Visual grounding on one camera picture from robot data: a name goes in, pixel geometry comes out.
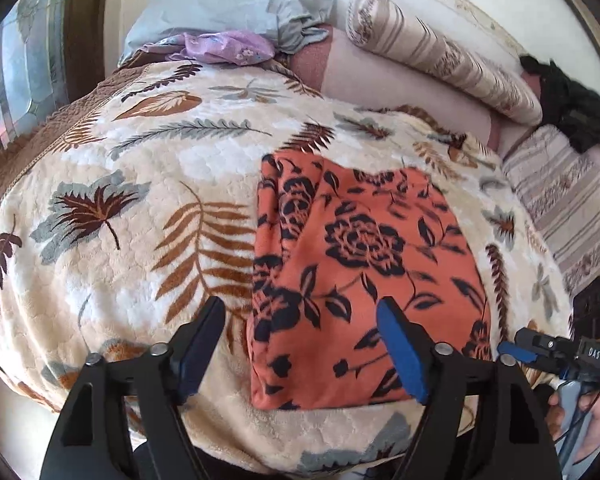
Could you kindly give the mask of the orange black floral garment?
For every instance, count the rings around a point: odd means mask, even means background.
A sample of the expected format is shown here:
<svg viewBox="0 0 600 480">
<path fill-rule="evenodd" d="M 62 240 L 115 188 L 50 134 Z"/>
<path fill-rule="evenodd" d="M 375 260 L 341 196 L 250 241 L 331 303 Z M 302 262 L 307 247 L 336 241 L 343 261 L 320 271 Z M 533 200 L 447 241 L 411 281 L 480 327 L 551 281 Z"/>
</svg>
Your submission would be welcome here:
<svg viewBox="0 0 600 480">
<path fill-rule="evenodd" d="M 391 297 L 464 356 L 492 356 L 486 291 L 456 215 L 422 170 L 371 174 L 301 152 L 266 155 L 257 190 L 251 402 L 348 408 L 405 398 L 376 325 Z"/>
</svg>

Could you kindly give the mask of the black clothes pile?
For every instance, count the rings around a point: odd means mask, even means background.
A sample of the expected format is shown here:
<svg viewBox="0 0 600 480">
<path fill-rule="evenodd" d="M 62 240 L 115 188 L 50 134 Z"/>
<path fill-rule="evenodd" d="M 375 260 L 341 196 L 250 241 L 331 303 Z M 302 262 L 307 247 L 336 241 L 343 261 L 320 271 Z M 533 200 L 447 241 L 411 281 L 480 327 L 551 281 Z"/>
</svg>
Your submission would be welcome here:
<svg viewBox="0 0 600 480">
<path fill-rule="evenodd" d="M 559 129 L 579 154 L 600 146 L 600 95 L 568 77 L 553 61 L 521 55 L 520 64 L 540 82 L 541 125 Z"/>
</svg>

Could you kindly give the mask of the cream leaf-pattern fleece blanket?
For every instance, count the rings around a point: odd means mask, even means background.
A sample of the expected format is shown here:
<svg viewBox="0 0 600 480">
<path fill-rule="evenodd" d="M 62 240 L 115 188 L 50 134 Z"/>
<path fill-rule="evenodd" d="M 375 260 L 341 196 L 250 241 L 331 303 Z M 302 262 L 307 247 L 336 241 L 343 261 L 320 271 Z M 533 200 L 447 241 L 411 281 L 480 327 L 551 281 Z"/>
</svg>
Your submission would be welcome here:
<svg viewBox="0 0 600 480">
<path fill-rule="evenodd" d="M 318 410 L 251 402 L 257 190 L 262 159 L 283 151 L 428 174 L 474 255 L 490 359 L 523 327 L 568 334 L 558 264 L 473 134 L 414 106 L 325 98 L 277 68 L 163 62 L 119 70 L 0 156 L 1 380 L 59 411 L 90 353 L 135 358 L 215 296 L 224 333 L 182 411 L 194 445 L 296 477 L 401 453 L 422 416 L 407 395 Z"/>
</svg>

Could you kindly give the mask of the pink bed sheet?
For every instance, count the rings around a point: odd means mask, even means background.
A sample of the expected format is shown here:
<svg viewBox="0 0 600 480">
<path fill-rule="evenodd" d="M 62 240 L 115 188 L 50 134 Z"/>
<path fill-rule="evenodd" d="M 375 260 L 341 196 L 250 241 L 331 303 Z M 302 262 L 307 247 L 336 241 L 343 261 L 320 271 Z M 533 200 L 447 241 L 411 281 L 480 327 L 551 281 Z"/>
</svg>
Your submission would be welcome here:
<svg viewBox="0 0 600 480">
<path fill-rule="evenodd" d="M 301 81 L 322 96 L 370 110 L 421 108 L 440 126 L 471 133 L 501 156 L 528 132 L 436 78 L 355 47 L 342 30 L 326 30 L 325 40 L 309 44 L 288 61 Z"/>
</svg>

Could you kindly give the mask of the striped beige bolster pillow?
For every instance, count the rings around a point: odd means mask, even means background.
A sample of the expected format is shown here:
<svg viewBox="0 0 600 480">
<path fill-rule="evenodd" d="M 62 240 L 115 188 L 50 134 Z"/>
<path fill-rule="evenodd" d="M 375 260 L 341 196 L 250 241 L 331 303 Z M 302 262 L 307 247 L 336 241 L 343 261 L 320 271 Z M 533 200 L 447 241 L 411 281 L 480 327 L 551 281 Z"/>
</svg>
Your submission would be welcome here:
<svg viewBox="0 0 600 480">
<path fill-rule="evenodd" d="M 352 0 L 347 35 L 357 47 L 433 76 L 521 125 L 543 118 L 535 93 L 514 70 L 438 32 L 392 0 Z"/>
</svg>

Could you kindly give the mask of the purple floral cloth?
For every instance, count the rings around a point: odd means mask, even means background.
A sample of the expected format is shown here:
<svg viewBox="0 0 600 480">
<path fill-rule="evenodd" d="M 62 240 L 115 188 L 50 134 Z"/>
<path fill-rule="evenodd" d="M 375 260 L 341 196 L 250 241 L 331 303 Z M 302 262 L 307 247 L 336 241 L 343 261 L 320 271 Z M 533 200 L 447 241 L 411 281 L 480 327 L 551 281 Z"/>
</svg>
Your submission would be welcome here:
<svg viewBox="0 0 600 480">
<path fill-rule="evenodd" d="M 272 60 L 276 55 L 270 40 L 249 30 L 199 35 L 182 32 L 152 44 L 144 44 L 140 51 L 156 54 L 168 61 L 191 60 L 236 66 L 257 65 Z"/>
</svg>

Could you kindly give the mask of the grey-blue pillow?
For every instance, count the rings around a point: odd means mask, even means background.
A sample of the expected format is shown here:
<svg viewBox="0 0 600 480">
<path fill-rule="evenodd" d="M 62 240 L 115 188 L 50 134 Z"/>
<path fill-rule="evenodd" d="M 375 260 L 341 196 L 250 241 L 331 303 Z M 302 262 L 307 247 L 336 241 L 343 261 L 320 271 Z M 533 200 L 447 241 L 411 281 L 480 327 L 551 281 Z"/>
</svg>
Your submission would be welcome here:
<svg viewBox="0 0 600 480">
<path fill-rule="evenodd" d="M 144 44 L 188 32 L 248 30 L 295 54 L 327 37 L 337 0 L 149 0 L 125 37 L 120 63 Z"/>
</svg>

